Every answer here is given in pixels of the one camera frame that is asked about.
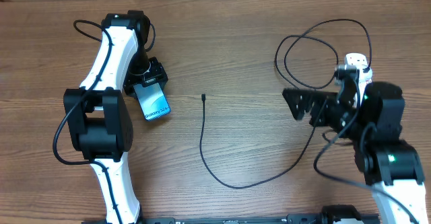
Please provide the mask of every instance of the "black cable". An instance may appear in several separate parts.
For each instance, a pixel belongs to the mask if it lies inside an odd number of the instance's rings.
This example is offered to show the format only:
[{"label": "black cable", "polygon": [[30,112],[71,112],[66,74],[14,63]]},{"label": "black cable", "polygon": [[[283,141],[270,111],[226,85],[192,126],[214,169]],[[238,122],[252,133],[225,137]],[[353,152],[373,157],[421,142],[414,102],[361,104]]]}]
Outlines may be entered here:
[{"label": "black cable", "polygon": [[354,123],[354,121],[358,117],[359,108],[360,108],[360,100],[359,100],[360,99],[360,91],[359,91],[358,83],[356,83],[356,81],[354,81],[354,82],[355,82],[355,86],[356,86],[356,93],[358,95],[358,100],[356,102],[356,112],[353,115],[352,119],[349,121],[349,123],[347,123],[344,126],[344,128],[328,144],[326,144],[321,149],[321,151],[319,152],[319,154],[317,154],[316,158],[314,159],[313,168],[314,168],[314,170],[318,174],[320,174],[323,177],[328,178],[330,180],[334,180],[334,181],[341,182],[341,183],[344,183],[344,184],[349,184],[349,185],[352,185],[352,186],[356,186],[356,187],[359,187],[359,188],[370,190],[372,192],[377,192],[379,194],[382,194],[382,195],[390,198],[393,202],[397,203],[409,215],[410,221],[413,221],[415,224],[419,224],[418,221],[413,216],[413,214],[409,211],[409,209],[407,209],[401,202],[399,202],[396,198],[394,198],[390,194],[387,194],[386,192],[383,192],[382,190],[378,190],[378,189],[373,188],[371,186],[367,186],[367,185],[365,185],[363,183],[359,183],[359,182],[355,182],[355,181],[351,181],[351,180],[345,180],[345,179],[337,177],[337,176],[332,176],[332,175],[326,174],[326,173],[322,172],[317,167],[317,162],[319,161],[319,159],[323,155],[323,153],[326,152],[326,150],[328,150],[328,148],[330,148],[330,146],[332,146],[332,144],[334,144],[334,142],[336,142],[336,140],[338,140],[338,138],[340,138],[344,134],[344,132]]},{"label": "black cable", "polygon": [[150,46],[145,50],[146,52],[149,52],[153,48],[154,42],[156,41],[156,29],[154,25],[151,23],[150,23],[150,26],[153,28],[153,40],[151,41]]},{"label": "black cable", "polygon": [[[315,41],[317,41],[317,42],[321,42],[321,43],[323,43],[323,44],[325,44],[325,45],[327,45],[330,49],[332,49],[332,51],[335,53],[335,58],[337,59],[337,65],[338,65],[338,53],[337,53],[337,51],[335,50],[335,48],[333,47],[333,46],[331,46],[328,42],[325,42],[324,40],[321,40],[321,39],[318,39],[318,38],[314,38],[314,37],[312,37],[312,36],[304,36],[304,35],[290,35],[290,36],[286,36],[281,42],[280,42],[280,44],[278,45],[278,47],[277,47],[277,50],[276,50],[276,52],[275,52],[275,58],[274,58],[274,65],[275,65],[275,68],[277,69],[277,71],[278,71],[278,73],[280,74],[280,76],[282,76],[288,83],[290,83],[291,85],[293,85],[296,89],[299,89],[298,88],[298,86],[296,86],[294,83],[292,83],[288,78],[286,78],[286,76],[284,76],[282,73],[281,73],[281,71],[279,70],[279,68],[278,68],[278,64],[277,64],[277,55],[278,55],[278,51],[280,50],[280,48],[281,48],[281,46],[283,45],[283,43],[284,43],[284,41],[286,41],[287,39],[289,39],[289,38],[295,38],[295,37],[297,37],[298,39],[297,40],[299,40],[299,39],[301,39],[301,38],[307,38],[307,39],[311,39],[311,40],[315,40]],[[331,78],[331,80],[329,80],[329,82],[328,83],[326,83],[324,86],[320,86],[320,87],[313,87],[313,86],[309,86],[309,85],[307,85],[307,84],[305,84],[305,83],[303,83],[303,82],[301,82],[301,81],[299,81],[299,80],[297,80],[296,78],[294,78],[298,83],[300,83],[300,84],[302,84],[302,85],[305,85],[306,87],[309,87],[309,88],[312,88],[312,89],[323,89],[324,87],[327,87],[332,81],[333,81],[333,76],[332,76],[332,78]]]},{"label": "black cable", "polygon": [[226,183],[224,183],[223,181],[221,181],[219,178],[217,178],[217,176],[210,170],[210,168],[208,167],[208,165],[207,165],[207,162],[205,161],[205,158],[203,157],[203,153],[202,153],[202,138],[203,138],[203,129],[204,129],[204,127],[205,127],[205,94],[203,94],[202,96],[202,104],[203,104],[203,117],[202,117],[202,131],[201,131],[201,140],[199,141],[199,151],[200,151],[200,153],[201,153],[201,159],[202,159],[202,162],[203,162],[203,164],[205,165],[205,167],[207,168],[207,170],[208,170],[208,172],[214,177],[214,179],[215,180],[217,180],[220,184],[222,184],[222,185],[224,185],[224,186],[226,186],[226,187],[228,187],[228,188],[232,188],[232,189],[235,189],[235,190],[242,190],[242,189],[245,189],[245,188],[251,188],[251,187],[254,187],[254,186],[258,186],[258,185],[260,185],[260,184],[264,184],[264,183],[266,183],[266,182],[269,182],[269,181],[272,181],[272,180],[274,180],[274,179],[276,179],[276,178],[278,178],[278,177],[280,177],[280,176],[282,176],[282,175],[284,175],[284,174],[286,174],[287,172],[289,172],[291,169],[293,169],[295,166],[296,166],[296,164],[298,164],[298,162],[301,160],[301,158],[302,158],[302,156],[304,155],[304,153],[305,153],[305,151],[306,151],[306,149],[307,149],[307,147],[308,147],[308,145],[310,144],[310,141],[311,141],[311,138],[312,138],[312,136],[313,136],[313,134],[314,134],[314,130],[316,130],[316,125],[317,125],[317,122],[319,121],[319,118],[320,118],[320,116],[321,116],[321,114],[322,114],[322,112],[323,112],[323,109],[325,108],[325,105],[326,105],[326,100],[325,100],[325,102],[323,103],[323,105],[322,105],[322,108],[320,109],[320,111],[319,111],[319,113],[317,114],[317,118],[316,118],[316,121],[314,122],[314,126],[313,126],[313,128],[312,128],[312,131],[311,131],[311,135],[310,135],[310,137],[308,138],[308,141],[307,141],[307,143],[305,144],[305,147],[304,147],[304,149],[302,150],[302,152],[301,152],[301,154],[299,155],[299,157],[297,158],[297,160],[288,168],[288,169],[286,169],[286,170],[284,170],[282,173],[280,173],[280,174],[278,174],[278,175],[276,175],[276,176],[274,176],[274,177],[271,177],[271,178],[269,178],[269,179],[266,179],[266,180],[263,180],[263,181],[260,181],[260,182],[257,182],[257,183],[254,183],[254,184],[249,184],[249,185],[246,185],[246,186],[231,186],[231,185],[229,185],[229,184],[226,184]]},{"label": "black cable", "polygon": [[[325,141],[327,141],[328,143],[329,142],[331,142],[331,140],[330,139],[328,139],[327,137],[326,137],[326,134],[327,133],[334,133],[335,131],[334,130],[332,130],[332,129],[329,129],[329,130],[326,130],[326,131],[324,131],[323,133],[322,133],[322,138],[325,140]],[[346,147],[346,146],[352,146],[353,145],[353,142],[348,142],[348,143],[334,143],[334,145],[339,145],[339,146],[342,146],[342,147]]]},{"label": "black cable", "polygon": [[295,80],[296,82],[298,82],[299,84],[301,84],[301,85],[303,85],[303,86],[305,86],[305,87],[309,87],[309,88],[311,88],[311,89],[323,89],[324,87],[327,87],[331,82],[332,82],[332,80],[333,80],[333,77],[331,78],[331,80],[328,82],[328,83],[326,83],[326,84],[324,84],[323,86],[318,86],[318,87],[315,87],[315,86],[311,86],[311,85],[308,85],[308,84],[306,84],[306,83],[303,83],[303,82],[301,82],[299,79],[297,79],[297,78],[295,78],[295,76],[293,76],[293,74],[290,72],[290,70],[288,69],[288,65],[287,65],[287,57],[288,57],[288,54],[289,54],[289,52],[290,52],[290,50],[292,49],[292,47],[301,39],[301,38],[307,38],[307,39],[312,39],[312,40],[316,40],[316,41],[318,41],[318,42],[321,42],[321,43],[323,43],[323,44],[325,44],[325,45],[327,45],[329,48],[331,48],[333,51],[334,51],[334,53],[335,53],[335,56],[336,56],[336,58],[337,58],[337,65],[338,65],[338,54],[337,54],[337,52],[335,51],[335,49],[329,44],[329,43],[327,43],[327,42],[325,42],[324,40],[321,40],[321,39],[318,39],[318,38],[312,38],[312,37],[308,37],[308,36],[306,36],[308,33],[310,33],[311,31],[312,31],[312,29],[314,29],[314,28],[316,28],[317,26],[319,26],[319,25],[321,25],[321,24],[326,24],[326,23],[329,23],[329,22],[340,22],[340,21],[347,21],[347,22],[355,22],[355,23],[357,23],[358,25],[360,25],[361,27],[362,27],[362,29],[364,29],[364,31],[365,31],[365,34],[366,34],[366,37],[367,37],[367,40],[368,40],[368,45],[369,45],[369,48],[370,48],[370,62],[369,62],[369,64],[368,64],[368,66],[367,66],[367,68],[365,68],[364,69],[364,72],[368,72],[368,70],[370,69],[370,67],[371,67],[371,60],[372,60],[372,47],[371,47],[371,39],[370,39],[370,35],[368,34],[368,30],[365,28],[365,26],[362,24],[362,23],[360,23],[359,21],[357,21],[357,20],[352,20],[352,19],[334,19],[334,20],[327,20],[327,21],[324,21],[324,22],[320,22],[320,23],[318,23],[318,24],[316,24],[316,25],[314,25],[314,26],[312,26],[311,28],[309,28],[309,29],[307,29],[307,31],[305,31],[302,35],[290,35],[290,36],[287,36],[287,37],[285,37],[283,40],[282,40],[282,42],[280,43],[280,45],[278,46],[278,48],[277,48],[277,52],[275,53],[275,58],[274,58],[274,64],[275,64],[275,67],[277,68],[277,71],[278,71],[278,73],[280,74],[280,76],[282,76],[288,83],[290,83],[291,85],[293,85],[296,89],[298,89],[298,87],[296,86],[296,85],[294,85],[289,79],[287,79],[282,73],[281,73],[281,71],[278,69],[278,66],[277,66],[277,54],[278,54],[278,51],[279,51],[279,49],[280,49],[280,47],[282,46],[282,44],[284,43],[284,41],[285,40],[287,40],[288,38],[291,38],[291,37],[296,37],[297,39],[290,45],[290,47],[289,47],[289,49],[286,51],[286,54],[284,55],[284,68],[286,69],[286,71],[288,72],[288,74],[290,75],[290,77],[292,77],[292,79],[293,80]]},{"label": "black cable", "polygon": [[96,78],[95,78],[93,84],[81,96],[81,98],[79,99],[79,101],[76,102],[75,105],[73,105],[73,107],[70,109],[70,111],[68,111],[68,113],[66,113],[65,117],[60,122],[60,125],[57,128],[57,131],[55,132],[54,139],[53,139],[53,153],[54,153],[55,158],[57,158],[57,160],[59,160],[61,163],[65,164],[65,165],[83,165],[83,164],[91,164],[91,163],[93,163],[93,164],[99,165],[102,168],[102,171],[105,173],[105,176],[106,176],[106,182],[108,183],[108,189],[109,189],[109,195],[110,195],[110,198],[111,198],[111,201],[112,201],[112,207],[115,210],[115,213],[117,214],[117,218],[119,219],[119,223],[123,224],[123,222],[121,221],[121,216],[120,216],[119,210],[117,208],[117,204],[116,204],[115,199],[114,199],[114,192],[112,191],[112,183],[111,183],[110,178],[109,178],[108,169],[102,163],[97,162],[97,161],[67,161],[67,160],[63,159],[59,155],[59,152],[58,152],[58,149],[57,149],[57,142],[59,140],[59,136],[60,136],[61,130],[63,130],[63,127],[65,126],[65,124],[67,122],[67,119],[69,119],[69,117],[71,116],[71,113],[77,108],[78,105],[82,104],[82,102],[86,99],[86,97],[88,96],[88,94],[95,88],[95,86],[100,81],[100,78],[102,77],[103,71],[105,70],[106,65],[108,64],[109,57],[110,57],[110,54],[111,54],[111,51],[112,51],[112,46],[113,46],[110,34],[101,25],[99,25],[97,23],[94,23],[94,22],[87,21],[87,20],[75,20],[74,23],[73,23],[73,27],[79,33],[81,33],[84,36],[87,36],[87,37],[89,37],[91,39],[97,40],[99,42],[101,42],[100,39],[98,39],[98,38],[96,38],[94,36],[91,36],[91,35],[83,32],[82,30],[80,30],[77,27],[78,23],[89,24],[89,25],[96,26],[97,28],[100,28],[106,34],[106,37],[108,38],[108,41],[109,41],[109,43],[108,43],[108,52],[106,53],[106,57],[105,57],[105,60],[103,62],[103,65],[100,68],[99,74],[96,75]]},{"label": "black cable", "polygon": [[375,123],[374,122],[369,122],[366,126],[365,126],[365,128],[364,128],[364,130],[362,131],[362,134],[361,134],[361,139],[360,139],[360,141],[359,141],[359,149],[360,149],[360,151],[361,151],[361,153],[364,153],[364,148],[365,148],[365,135],[366,135],[366,133],[368,132],[368,130],[370,130],[371,128],[373,128],[373,130],[374,131],[377,131],[377,128],[376,128],[376,125],[375,125]]}]

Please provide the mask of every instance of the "black bracket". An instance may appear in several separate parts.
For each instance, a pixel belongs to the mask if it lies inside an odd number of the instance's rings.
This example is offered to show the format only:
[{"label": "black bracket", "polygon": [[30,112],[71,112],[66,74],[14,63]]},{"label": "black bracket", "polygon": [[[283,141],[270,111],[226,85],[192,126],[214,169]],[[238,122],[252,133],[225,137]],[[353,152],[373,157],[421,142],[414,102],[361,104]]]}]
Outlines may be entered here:
[{"label": "black bracket", "polygon": [[309,89],[284,89],[283,97],[288,103],[294,119],[302,120],[305,113],[310,112],[315,103],[322,105],[327,98],[335,99],[337,93]]},{"label": "black bracket", "polygon": [[[63,96],[68,113],[80,100],[85,89],[66,89]],[[88,118],[86,113],[103,107],[104,118]],[[82,151],[84,159],[112,158],[120,161],[129,151],[133,140],[133,126],[120,90],[107,88],[91,91],[89,96],[71,113],[67,120],[73,147]]]},{"label": "black bracket", "polygon": [[332,224],[342,219],[356,219],[364,224],[380,224],[377,214],[361,215],[354,206],[346,204],[325,206],[320,214],[289,214],[286,217],[288,224]]},{"label": "black bracket", "polygon": [[164,89],[164,86],[168,82],[168,75],[166,74],[163,66],[156,57],[149,59],[150,66],[148,69],[143,69],[139,66],[139,55],[136,58],[133,57],[127,71],[123,89],[128,96],[137,99],[134,85],[141,84],[142,87],[147,87],[155,83],[160,84],[160,88]]}]

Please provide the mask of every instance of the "green led light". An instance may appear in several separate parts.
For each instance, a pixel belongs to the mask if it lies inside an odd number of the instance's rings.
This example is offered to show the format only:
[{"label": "green led light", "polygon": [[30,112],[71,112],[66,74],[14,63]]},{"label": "green led light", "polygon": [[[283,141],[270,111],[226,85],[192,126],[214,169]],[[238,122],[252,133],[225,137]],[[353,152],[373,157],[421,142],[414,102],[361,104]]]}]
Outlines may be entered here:
[{"label": "green led light", "polygon": [[392,154],[389,154],[388,158],[389,158],[389,162],[391,162],[391,163],[394,162],[394,161],[397,161],[397,159],[395,159],[395,156],[392,155]]}]

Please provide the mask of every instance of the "wooden table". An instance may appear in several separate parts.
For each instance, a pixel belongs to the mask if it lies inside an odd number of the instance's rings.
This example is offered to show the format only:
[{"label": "wooden table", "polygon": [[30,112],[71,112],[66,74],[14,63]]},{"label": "wooden table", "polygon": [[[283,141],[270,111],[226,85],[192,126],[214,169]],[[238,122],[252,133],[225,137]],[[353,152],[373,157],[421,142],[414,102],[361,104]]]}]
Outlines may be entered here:
[{"label": "wooden table", "polygon": [[[406,99],[402,137],[431,177],[431,0],[106,0],[0,3],[0,223],[79,223],[101,219],[105,206],[89,166],[59,163],[51,149],[64,116],[62,97],[90,70],[99,44],[77,33],[74,20],[100,22],[107,13],[144,10],[157,29],[150,56],[169,76],[172,112],[146,122],[125,98],[133,121],[130,170],[146,217],[255,217],[318,212],[353,204],[377,212],[371,194],[317,175],[312,161],[325,142],[316,131],[301,162],[288,174],[247,190],[218,184],[199,156],[201,94],[207,94],[203,150],[217,176],[233,185],[269,178],[290,166],[311,132],[296,122],[275,72],[283,37],[323,20],[352,18],[369,30],[374,80],[400,85]],[[100,35],[94,28],[86,28]],[[327,24],[312,35],[342,58],[368,56],[366,37],[349,22]],[[322,85],[333,73],[333,52],[300,41],[289,55],[293,74]],[[337,88],[331,85],[329,91]],[[67,128],[60,154],[79,160]],[[334,147],[320,166],[363,182],[351,147]],[[431,190],[431,181],[426,187]],[[427,197],[428,216],[431,195]]]}]

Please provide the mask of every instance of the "robotic arm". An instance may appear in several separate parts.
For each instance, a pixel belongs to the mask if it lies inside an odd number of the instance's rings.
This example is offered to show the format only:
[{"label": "robotic arm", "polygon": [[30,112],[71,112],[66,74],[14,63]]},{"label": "robotic arm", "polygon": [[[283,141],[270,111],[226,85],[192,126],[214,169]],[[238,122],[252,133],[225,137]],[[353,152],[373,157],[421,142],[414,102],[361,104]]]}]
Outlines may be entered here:
[{"label": "robotic arm", "polygon": [[[145,118],[152,120],[170,111],[162,91],[168,76],[156,58],[147,57],[143,45],[147,42],[150,20],[142,11],[108,14],[102,27],[113,44],[109,60],[97,85],[81,100],[95,82],[110,47],[103,32],[90,73],[79,89],[65,92],[66,113],[80,102],[67,122],[73,147],[90,161],[99,179],[107,210],[102,223],[141,223],[141,208],[133,192],[128,166],[133,126],[122,90],[138,99]],[[103,111],[104,118],[90,118],[89,113],[95,110]]]},{"label": "robotic arm", "polygon": [[[335,77],[341,82],[338,94],[285,89],[283,97],[296,120],[301,120],[305,112],[310,112],[311,125],[316,123],[317,126],[330,126],[337,133],[359,111],[355,122],[341,137],[354,142],[355,162],[364,173],[366,185],[393,196],[419,223],[428,223],[425,179],[419,155],[412,146],[399,139],[405,105],[401,88],[387,82],[371,82],[367,76],[370,71],[360,65],[348,63],[348,56],[349,54],[345,59],[346,65],[338,66],[335,70]],[[356,85],[361,83],[360,108],[356,109]],[[375,191],[372,196],[383,223],[411,223],[409,215],[387,196]],[[317,223],[340,221],[337,214],[329,215],[328,222]]]}]

